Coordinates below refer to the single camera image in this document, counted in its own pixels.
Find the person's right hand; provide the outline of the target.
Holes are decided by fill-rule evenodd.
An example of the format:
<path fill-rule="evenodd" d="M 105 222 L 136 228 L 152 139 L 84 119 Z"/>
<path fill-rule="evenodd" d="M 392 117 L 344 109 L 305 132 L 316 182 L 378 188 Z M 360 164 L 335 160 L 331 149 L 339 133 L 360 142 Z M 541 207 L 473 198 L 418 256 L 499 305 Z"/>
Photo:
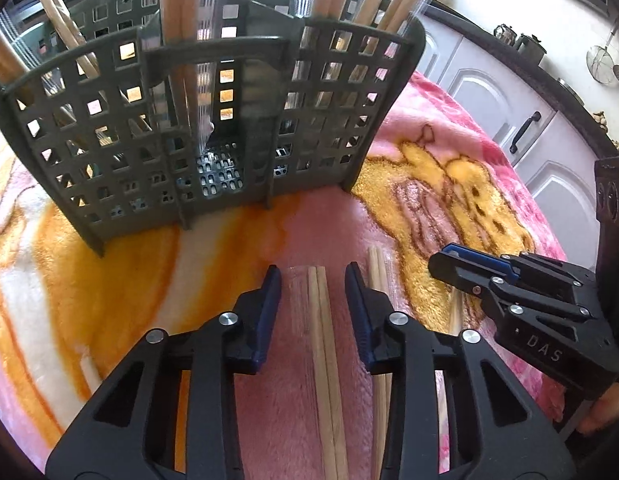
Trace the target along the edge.
<path fill-rule="evenodd" d="M 594 432 L 610 426 L 619 419 L 619 384 L 613 384 L 607 392 L 598 399 L 581 420 L 577 431 L 580 434 Z"/>

